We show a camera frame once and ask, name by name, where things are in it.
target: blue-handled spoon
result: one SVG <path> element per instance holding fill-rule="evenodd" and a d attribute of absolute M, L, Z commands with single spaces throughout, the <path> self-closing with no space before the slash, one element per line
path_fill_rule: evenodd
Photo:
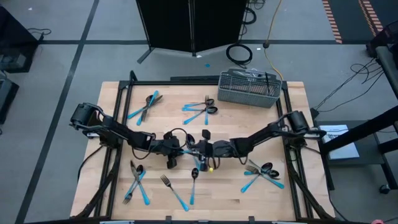
<path fill-rule="evenodd" d="M 192 185 L 192 194 L 191 194 L 191 200 L 190 204 L 193 205 L 195 203 L 195 179 L 199 176 L 199 170 L 198 168 L 193 168 L 192 169 L 192 178 L 193 178 L 193 185 Z"/>

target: metal stand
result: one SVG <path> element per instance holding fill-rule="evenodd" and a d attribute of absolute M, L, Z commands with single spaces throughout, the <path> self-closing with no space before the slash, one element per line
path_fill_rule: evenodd
<path fill-rule="evenodd" d="M 338 165 L 369 165 L 379 164 L 382 166 L 388 185 L 380 188 L 380 193 L 387 194 L 389 189 L 398 189 L 397 182 L 392 174 L 391 168 L 385 157 L 385 153 L 398 149 L 398 139 L 380 144 L 376 132 L 393 125 L 397 130 L 398 106 L 389 109 L 385 113 L 369 121 L 324 121 L 317 122 L 319 125 L 347 125 L 349 131 L 332 139 L 327 143 L 319 143 L 320 152 L 324 161 L 325 174 L 329 190 L 334 190 L 328 166 Z M 359 158 L 328 160 L 329 152 L 355 142 Z"/>
<path fill-rule="evenodd" d="M 119 82 L 119 88 L 118 88 L 118 94 L 116 97 L 116 104 L 115 104 L 115 109 L 114 109 L 114 118 L 118 117 L 119 114 L 119 108 L 121 104 L 121 95 L 122 92 L 127 88 L 127 95 L 126 95 L 126 101 L 124 105 L 124 111 L 123 111 L 123 120 L 122 124 L 126 124 L 127 121 L 127 112 L 129 110 L 129 105 L 130 105 L 130 100 L 131 100 L 131 93 L 132 93 L 132 87 L 133 85 L 217 85 L 218 81 L 217 80 L 196 80 L 195 77 L 193 77 L 193 80 L 187 80 L 187 81 L 180 81 L 180 80 L 175 80 L 175 81 L 161 81 L 161 82 L 139 82 L 137 81 L 137 78 L 134 74 L 133 71 L 130 73 L 130 80 L 129 81 L 120 81 Z M 287 89 L 287 83 L 283 82 L 282 84 L 282 90 L 284 92 L 285 96 L 285 103 L 287 107 L 287 111 L 292 111 L 292 105 L 290 103 L 290 97 L 289 97 L 289 92 Z M 277 107 L 277 112 L 279 116 L 283 115 L 283 109 L 282 109 L 282 103 L 280 102 L 280 99 L 276 103 Z M 297 167 L 298 167 L 298 173 L 295 171 L 295 168 L 293 166 L 293 161 L 290 155 L 290 146 L 288 139 L 282 138 L 283 140 L 283 145 L 285 149 L 285 158 L 286 158 L 286 164 L 287 164 L 287 169 L 288 169 L 288 174 L 289 174 L 289 183 L 290 183 L 290 189 L 292 191 L 292 203 L 294 206 L 294 213 L 295 213 L 295 219 L 297 222 L 300 223 L 340 223 L 340 224 L 355 224 L 354 222 L 344 222 L 344 221 L 339 221 L 335 220 L 333 217 L 331 217 L 329 214 L 324 211 L 324 209 L 319 205 L 319 203 L 316 201 L 315 197 L 311 194 L 311 192 L 307 189 L 307 184 L 305 183 L 305 173 L 303 169 L 303 162 L 301 159 L 297 159 Z M 114 202 L 114 196 L 115 196 L 115 191 L 116 191 L 116 184 L 117 184 L 117 179 L 118 179 L 118 172 L 119 172 L 119 167 L 120 167 L 120 160 L 121 160 L 121 151 L 122 151 L 122 145 L 123 141 L 120 140 L 119 145 L 115 147 L 114 150 L 116 150 L 116 155 L 114 159 L 114 165 L 109 172 L 108 175 L 106 173 L 108 172 L 109 169 L 109 163 L 111 160 L 111 155 L 112 155 L 112 149 L 107 150 L 107 154 L 105 157 L 104 161 L 104 167 L 103 167 L 103 176 L 101 177 L 101 182 L 100 182 L 100 187 L 95 193 L 95 196 L 93 199 L 91 199 L 91 202 L 86 206 L 84 211 L 82 211 L 78 216 L 76 217 L 71 217 L 71 219 L 68 220 L 55 220 L 55 221 L 49 221 L 49 222 L 38 222 L 36 224 L 58 224 L 58 223 L 81 223 L 81 224 L 88 224 L 88 223 L 95 223 L 99 224 L 102 221 L 108 221 L 111 220 L 112 216 L 112 211 L 113 211 L 113 202 Z M 102 198 L 103 198 L 103 193 L 107 189 L 109 183 L 111 182 L 111 189 L 109 191 L 109 200 L 108 204 L 106 207 L 106 215 L 105 216 L 100 216 L 101 214 L 101 204 L 102 204 Z M 305 202 L 305 208 L 307 215 L 302 216 L 300 213 L 300 204 L 299 204 L 299 198 L 297 195 L 297 189 L 296 185 L 300 188 L 300 190 L 303 192 L 304 196 L 304 202 Z M 94 205 L 96 204 L 96 211 L 94 213 L 94 217 L 89 217 L 92 209 L 94 208 Z M 316 211 L 317 215 L 320 217 L 320 219 L 314 218 L 312 214 L 312 209 Z M 118 221 L 118 223 L 135 223 L 135 224 L 145 224 L 145 223 L 179 223 L 179 224 L 190 224 L 190 223 L 201 223 L 201 222 L 206 222 L 208 224 L 221 224 L 221 223 L 230 223 L 230 224 L 247 224 L 248 221 L 188 221 L 188 220 L 181 220 L 181 221 L 172 221 L 171 217 L 167 217 L 166 220 L 126 220 L 126 221 Z M 249 217 L 249 223 L 275 223 L 275 222 L 264 222 L 264 221 L 255 221 L 254 217 Z"/>

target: gray plastic basket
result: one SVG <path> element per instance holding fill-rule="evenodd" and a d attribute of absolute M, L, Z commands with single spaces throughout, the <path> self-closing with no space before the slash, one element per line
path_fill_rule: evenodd
<path fill-rule="evenodd" d="M 218 100 L 270 108 L 279 99 L 281 86 L 282 81 L 276 75 L 231 68 L 227 72 L 221 72 Z"/>

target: wooden table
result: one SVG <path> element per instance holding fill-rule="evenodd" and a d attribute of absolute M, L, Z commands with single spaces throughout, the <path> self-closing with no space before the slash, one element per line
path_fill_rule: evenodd
<path fill-rule="evenodd" d="M 288 82 L 288 86 L 293 110 L 303 111 L 308 124 L 312 126 L 303 83 Z M 98 105 L 106 114 L 113 113 L 117 90 L 118 82 L 103 83 Z M 201 139 L 202 129 L 208 129 L 211 132 L 211 142 L 246 137 L 278 118 L 275 106 L 264 109 L 215 100 L 215 106 L 219 108 L 219 112 L 217 115 L 209 115 L 209 125 L 204 125 L 204 115 L 197 117 L 188 125 L 183 125 L 182 121 L 193 116 L 194 112 L 183 112 L 182 106 L 186 103 L 203 101 L 205 94 L 217 99 L 217 86 L 133 86 L 129 113 L 143 107 L 145 98 L 153 94 L 155 90 L 159 90 L 159 93 L 163 95 L 162 101 L 149 110 L 141 126 L 136 126 L 138 116 L 128 120 L 127 125 L 135 131 L 156 133 L 158 139 L 161 139 L 167 131 L 178 127 L 192 134 L 197 141 Z M 124 99 L 123 96 L 121 107 L 124 105 Z M 183 133 L 175 131 L 174 134 L 180 139 L 180 143 L 183 142 Z M 98 143 L 98 139 L 89 140 L 86 156 L 98 148 Z M 307 143 L 309 147 L 318 149 L 315 141 L 307 140 Z M 145 154 L 138 151 L 136 153 L 141 157 Z M 104 155 L 105 150 L 100 151 L 82 169 L 71 215 L 79 213 L 98 189 Z M 195 204 L 190 205 L 189 212 L 185 212 L 174 194 L 159 177 L 165 174 L 181 198 L 189 204 L 192 187 L 191 170 L 195 166 L 192 156 L 179 157 L 177 167 L 168 170 L 167 157 L 151 154 L 148 158 L 138 161 L 133 157 L 131 147 L 124 142 L 112 219 L 165 220 L 165 216 L 171 215 L 172 220 L 248 220 L 248 216 L 255 216 L 256 221 L 295 220 L 281 138 L 271 139 L 255 147 L 249 154 L 249 158 L 258 164 L 272 162 L 274 169 L 280 172 L 280 181 L 285 185 L 285 189 L 281 190 L 268 180 L 260 178 L 246 193 L 242 194 L 241 187 L 253 176 L 243 175 L 244 166 L 237 159 L 222 159 L 220 168 L 213 173 L 201 172 L 199 174 L 196 181 Z M 147 171 L 142 184 L 150 198 L 149 206 L 144 204 L 138 189 L 127 205 L 122 204 L 124 195 L 134 180 L 129 167 L 131 159 L 142 164 Z M 320 155 L 303 149 L 302 159 L 309 190 L 319 204 L 334 216 Z M 302 193 L 298 187 L 297 189 L 302 216 L 305 217 Z M 108 193 L 104 194 L 103 214 L 108 195 Z"/>

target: black clamp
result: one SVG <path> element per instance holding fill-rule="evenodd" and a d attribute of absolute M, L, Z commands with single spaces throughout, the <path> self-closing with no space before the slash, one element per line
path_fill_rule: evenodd
<path fill-rule="evenodd" d="M 255 224 L 256 221 L 254 220 L 254 216 L 249 217 L 249 224 Z"/>
<path fill-rule="evenodd" d="M 172 224 L 172 216 L 171 215 L 166 215 L 166 224 Z"/>

